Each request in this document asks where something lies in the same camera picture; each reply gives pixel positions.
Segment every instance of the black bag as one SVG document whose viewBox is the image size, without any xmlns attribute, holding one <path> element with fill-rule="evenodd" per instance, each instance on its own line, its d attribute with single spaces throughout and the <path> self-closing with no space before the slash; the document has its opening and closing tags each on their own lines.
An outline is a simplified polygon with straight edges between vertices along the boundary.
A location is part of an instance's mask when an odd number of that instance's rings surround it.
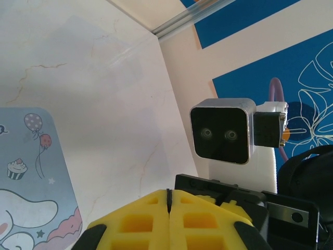
<svg viewBox="0 0 333 250">
<path fill-rule="evenodd" d="M 333 145 L 325 145 L 291 157 L 280 168 L 278 193 L 314 202 L 321 214 L 320 249 L 333 249 Z"/>
</svg>

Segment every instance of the black screen face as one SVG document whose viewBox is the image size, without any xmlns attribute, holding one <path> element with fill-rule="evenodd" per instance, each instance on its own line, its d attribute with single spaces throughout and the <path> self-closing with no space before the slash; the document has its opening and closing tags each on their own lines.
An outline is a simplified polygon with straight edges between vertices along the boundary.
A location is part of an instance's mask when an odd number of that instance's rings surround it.
<svg viewBox="0 0 333 250">
<path fill-rule="evenodd" d="M 240 108 L 194 108 L 191 123 L 202 158 L 245 164 L 249 160 L 247 115 Z"/>
</svg>

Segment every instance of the blue card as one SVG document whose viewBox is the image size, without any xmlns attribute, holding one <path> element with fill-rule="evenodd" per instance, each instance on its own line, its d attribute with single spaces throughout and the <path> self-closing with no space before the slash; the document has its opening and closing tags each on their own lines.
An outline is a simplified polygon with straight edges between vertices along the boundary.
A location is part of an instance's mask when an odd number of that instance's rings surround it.
<svg viewBox="0 0 333 250">
<path fill-rule="evenodd" d="M 82 219 L 55 124 L 39 108 L 0 108 L 0 250 L 64 250 Z"/>
<path fill-rule="evenodd" d="M 333 143 L 333 30 L 213 79 L 218 97 L 268 101 L 278 77 L 288 102 L 288 157 Z M 278 150 L 277 168 L 284 163 Z"/>
<path fill-rule="evenodd" d="M 181 0 L 185 7 L 197 1 Z M 195 24 L 202 48 L 206 48 L 300 0 L 235 0 Z"/>
</svg>

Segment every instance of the purple balloon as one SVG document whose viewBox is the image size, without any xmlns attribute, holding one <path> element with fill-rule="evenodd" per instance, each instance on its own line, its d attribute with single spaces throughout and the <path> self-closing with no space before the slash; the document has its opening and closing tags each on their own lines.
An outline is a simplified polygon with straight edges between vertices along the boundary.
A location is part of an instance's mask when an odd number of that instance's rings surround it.
<svg viewBox="0 0 333 250">
<path fill-rule="evenodd" d="M 39 115 L 31 113 L 24 117 L 24 124 L 31 131 L 39 131 L 42 129 L 43 122 Z"/>
</svg>

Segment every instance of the cupcake illustration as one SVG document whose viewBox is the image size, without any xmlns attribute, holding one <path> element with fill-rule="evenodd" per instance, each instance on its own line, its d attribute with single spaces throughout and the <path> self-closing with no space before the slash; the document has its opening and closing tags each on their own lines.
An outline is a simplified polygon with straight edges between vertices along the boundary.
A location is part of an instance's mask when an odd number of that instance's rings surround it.
<svg viewBox="0 0 333 250">
<path fill-rule="evenodd" d="M 7 175 L 12 180 L 21 180 L 25 172 L 27 171 L 26 165 L 19 158 L 13 162 L 8 163 L 7 165 L 8 171 Z"/>
</svg>

